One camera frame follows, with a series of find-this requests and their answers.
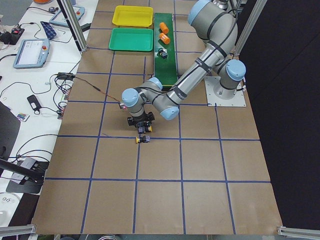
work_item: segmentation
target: screen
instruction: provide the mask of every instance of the screen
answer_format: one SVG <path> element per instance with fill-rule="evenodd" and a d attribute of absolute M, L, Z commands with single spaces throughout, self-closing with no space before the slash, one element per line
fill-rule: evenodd
<path fill-rule="evenodd" d="M 43 40 L 25 41 L 19 55 L 18 65 L 37 64 Z"/>

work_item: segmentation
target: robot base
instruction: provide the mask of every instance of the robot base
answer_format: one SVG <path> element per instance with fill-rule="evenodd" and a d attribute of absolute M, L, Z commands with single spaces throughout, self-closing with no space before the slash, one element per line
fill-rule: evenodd
<path fill-rule="evenodd" d="M 244 93 L 242 91 L 237 91 L 235 96 L 232 99 L 224 100 L 214 93 L 214 85 L 220 80 L 219 76 L 205 76 L 205 91 L 206 91 L 206 99 L 208 102 L 208 106 L 214 107 L 215 105 L 219 107 L 246 107 L 246 101 L 244 97 Z"/>

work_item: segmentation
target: white desk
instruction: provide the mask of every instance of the white desk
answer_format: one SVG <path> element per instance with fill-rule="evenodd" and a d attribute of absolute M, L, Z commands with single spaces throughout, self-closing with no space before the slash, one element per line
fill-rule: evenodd
<path fill-rule="evenodd" d="M 80 25 L 86 23 L 91 23 L 94 17 L 94 13 L 97 7 L 98 0 L 77 0 L 77 5 L 85 7 L 85 13 L 79 21 Z M 56 0 L 40 5 L 32 3 L 31 7 L 42 8 L 48 10 L 49 7 L 58 7 Z M 49 22 L 53 14 L 45 13 L 44 11 L 31 8 L 26 11 L 19 24 L 23 23 L 37 23 L 41 27 L 41 31 L 36 35 L 38 38 L 47 38 L 46 34 L 40 24 L 40 21 Z M 18 52 L 20 43 L 23 39 L 34 39 L 35 33 L 39 30 L 36 24 L 24 24 L 22 28 L 25 29 L 21 38 L 16 45 L 10 45 L 7 49 L 0 51 L 0 58 L 9 55 L 16 54 Z M 56 27 L 54 26 L 57 37 L 54 38 L 56 41 L 67 42 L 71 37 L 71 32 L 66 27 Z M 84 32 L 84 37 L 87 39 L 89 31 Z M 73 38 L 69 43 L 62 42 L 50 42 L 50 52 L 46 63 L 42 68 L 30 68 L 30 69 L 15 69 L 13 68 L 13 62 L 15 56 L 10 56 L 4 58 L 0 62 L 0 75 L 2 80 L 0 81 L 0 92 L 8 87 L 14 82 L 24 82 L 29 83 L 32 86 L 34 92 L 45 92 L 49 89 L 49 78 L 53 74 L 58 72 L 70 72 L 70 70 L 76 65 L 76 63 L 81 59 L 81 54 L 79 53 L 75 41 Z M 51 78 L 52 88 L 51 91 L 36 95 L 40 104 L 43 107 L 49 107 L 56 110 L 57 107 L 53 102 L 53 95 L 57 90 L 57 87 L 53 81 L 54 77 Z M 57 114 L 48 109 L 42 109 L 40 115 L 35 115 L 34 111 L 31 109 L 27 101 L 27 97 L 32 95 L 29 86 L 25 84 L 15 84 L 3 92 L 0 97 L 0 101 L 11 109 L 14 115 L 18 113 L 24 113 L 30 115 L 26 122 L 21 122 L 18 137 L 16 139 L 15 145 L 11 152 L 11 157 L 14 157 L 18 149 L 29 139 L 43 135 L 43 134 L 58 134 L 61 120 L 57 118 Z M 56 99 L 59 100 L 63 96 L 62 92 L 59 91 L 56 95 Z M 21 151 L 21 153 L 40 149 L 52 152 L 55 146 L 56 137 L 55 136 L 44 136 L 36 138 L 28 143 Z M 50 160 L 51 155 L 45 152 L 35 152 L 37 156 L 41 156 Z M 10 178 L 12 175 L 9 171 L 3 171 L 2 176 Z M 0 178 L 0 192 L 5 192 L 9 180 Z M 11 196 L 11 201 L 7 202 L 2 199 L 0 194 L 0 227 L 8 226 L 18 204 L 19 199 L 22 197 L 21 193 Z"/>

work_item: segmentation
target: black mount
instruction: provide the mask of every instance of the black mount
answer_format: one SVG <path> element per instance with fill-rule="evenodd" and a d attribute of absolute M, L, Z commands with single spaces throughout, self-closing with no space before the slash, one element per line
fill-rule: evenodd
<path fill-rule="evenodd" d="M 129 126 L 134 126 L 138 130 L 138 134 L 145 134 L 152 132 L 152 121 L 155 120 L 155 116 L 152 112 L 146 114 L 145 112 L 139 117 L 128 117 L 127 121 Z"/>

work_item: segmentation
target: yellow component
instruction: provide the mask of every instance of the yellow component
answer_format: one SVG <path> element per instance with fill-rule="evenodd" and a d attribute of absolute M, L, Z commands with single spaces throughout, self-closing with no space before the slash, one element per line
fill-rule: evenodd
<path fill-rule="evenodd" d="M 149 6 L 115 7 L 112 23 L 117 26 L 149 27 L 152 24 L 154 9 Z"/>

